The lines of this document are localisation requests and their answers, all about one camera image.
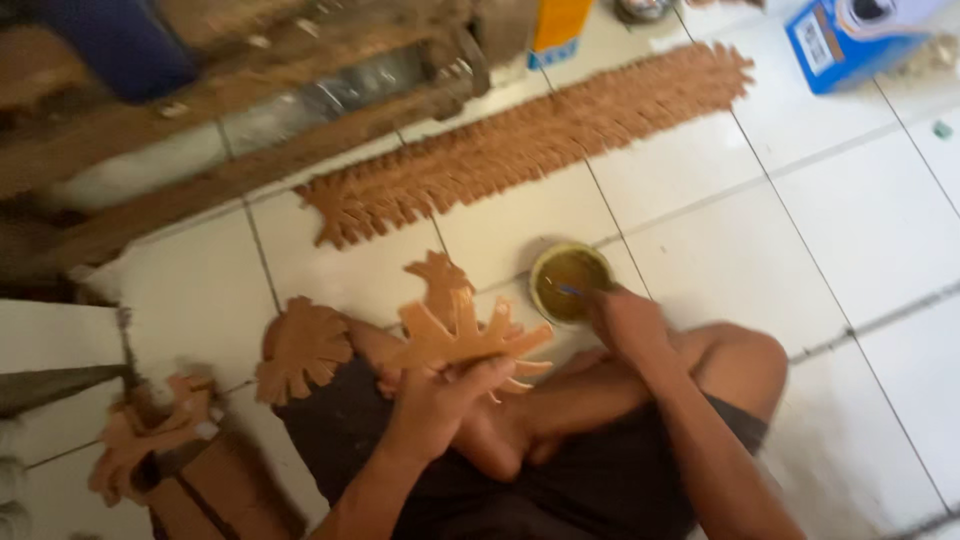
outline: knee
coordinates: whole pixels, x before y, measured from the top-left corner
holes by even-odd
[[[729,352],[730,360],[783,385],[786,381],[788,357],[780,342],[772,335],[723,323],[724,338],[720,345]]]

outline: terracotta clay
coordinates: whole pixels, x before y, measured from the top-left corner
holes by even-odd
[[[347,331],[335,309],[313,306],[304,296],[290,299],[286,312],[264,336],[264,361],[256,368],[256,400],[286,405],[289,396],[306,398],[310,395],[307,376],[319,386],[330,383],[337,367],[353,355]]]
[[[338,249],[453,205],[538,180],[746,95],[753,65],[696,43],[595,75],[452,132],[318,177],[295,191],[324,215]]]
[[[445,367],[475,358],[500,355],[519,358],[553,338],[553,328],[549,324],[520,334],[511,331],[511,306],[504,298],[496,299],[490,323],[481,330],[477,324],[470,288],[450,291],[450,297],[454,312],[453,330],[448,330],[422,302],[400,308],[400,320],[410,332],[410,340],[386,363],[386,367],[418,367],[425,361],[437,362]],[[552,365],[551,362],[519,361],[515,376],[539,375]],[[499,389],[519,393],[530,388],[530,384],[510,379]]]
[[[131,474],[147,454],[174,450],[217,430],[209,412],[210,380],[173,376],[167,381],[174,389],[174,412],[156,428],[146,428],[132,405],[111,408],[100,435],[106,449],[87,481],[87,487],[100,493],[107,506],[117,505],[124,497],[144,505],[145,496],[132,485]]]
[[[450,291],[468,288],[470,292],[476,292],[463,269],[451,262],[447,254],[427,251],[426,261],[410,263],[403,267],[403,271],[423,278],[426,282],[423,304],[448,330],[453,331],[456,320]]]

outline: finger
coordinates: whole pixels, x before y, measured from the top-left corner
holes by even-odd
[[[506,356],[484,360],[448,384],[444,393],[451,396],[451,399],[472,402],[509,379],[515,369],[516,362]]]

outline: cardboard box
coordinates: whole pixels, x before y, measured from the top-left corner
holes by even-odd
[[[540,69],[577,54],[590,3],[591,0],[540,0],[537,33],[527,56],[527,67]]]
[[[949,0],[812,0],[786,23],[810,89],[857,86],[910,58]]]

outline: leaf-shaped clay piece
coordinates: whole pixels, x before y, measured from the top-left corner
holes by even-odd
[[[424,362],[455,365],[476,358],[510,356],[519,358],[553,338],[553,328],[544,323],[532,331],[517,332],[511,325],[511,305],[497,298],[490,322],[485,328],[476,320],[473,291],[463,287],[450,291],[453,304],[453,328],[440,321],[422,302],[401,307],[400,320],[410,333],[406,346],[386,364],[388,368],[413,368]],[[544,373],[550,362],[518,362],[519,377]],[[509,379],[500,390],[520,393],[533,386]]]
[[[264,334],[264,360],[256,367],[256,399],[283,406],[290,397],[310,395],[309,380],[329,384],[336,367],[353,356],[347,339],[347,323],[335,309],[313,306],[298,296]]]

